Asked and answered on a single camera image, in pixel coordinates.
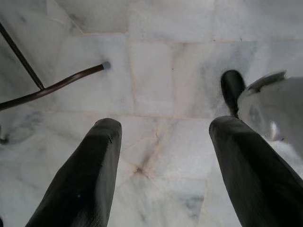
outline marble floor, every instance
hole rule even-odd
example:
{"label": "marble floor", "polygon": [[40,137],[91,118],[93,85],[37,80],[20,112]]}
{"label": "marble floor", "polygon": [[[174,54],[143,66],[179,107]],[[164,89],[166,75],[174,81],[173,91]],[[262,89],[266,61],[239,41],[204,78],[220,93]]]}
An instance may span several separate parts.
{"label": "marble floor", "polygon": [[[25,226],[56,171],[104,117],[123,127],[108,227],[240,226],[208,134],[212,119],[228,114],[220,76],[237,69],[247,84],[277,70],[301,76],[303,1],[0,3],[1,23],[44,84],[112,65],[0,113],[9,138],[0,145],[6,227]],[[0,101],[35,90],[1,39],[0,66]],[[290,146],[272,146],[303,176]]]}

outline person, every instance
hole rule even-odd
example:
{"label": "person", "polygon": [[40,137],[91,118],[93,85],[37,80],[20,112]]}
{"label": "person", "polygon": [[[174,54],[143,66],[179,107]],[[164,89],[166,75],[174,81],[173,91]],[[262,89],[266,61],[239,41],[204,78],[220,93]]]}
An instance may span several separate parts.
{"label": "person", "polygon": [[221,88],[231,116],[213,120],[209,132],[241,225],[303,226],[303,181],[263,139],[286,140],[303,151],[303,79],[286,79],[281,71],[246,87],[241,74],[229,70]]}

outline shoe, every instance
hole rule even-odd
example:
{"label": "shoe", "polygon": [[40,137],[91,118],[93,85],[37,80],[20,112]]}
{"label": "shoe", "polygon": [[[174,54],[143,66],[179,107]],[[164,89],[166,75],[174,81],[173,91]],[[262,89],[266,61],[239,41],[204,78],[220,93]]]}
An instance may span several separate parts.
{"label": "shoe", "polygon": [[246,86],[242,75],[236,70],[226,71],[221,76],[221,89],[224,100],[228,105],[231,115],[238,118],[238,98]]}

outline black shoe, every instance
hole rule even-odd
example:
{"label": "black shoe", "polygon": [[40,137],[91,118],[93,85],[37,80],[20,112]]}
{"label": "black shoe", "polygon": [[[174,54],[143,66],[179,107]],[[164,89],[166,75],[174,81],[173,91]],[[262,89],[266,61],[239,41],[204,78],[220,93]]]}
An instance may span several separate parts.
{"label": "black shoe", "polygon": [[233,116],[238,117],[238,98],[246,86],[241,74],[236,70],[226,71],[221,76],[221,89],[224,100]]}

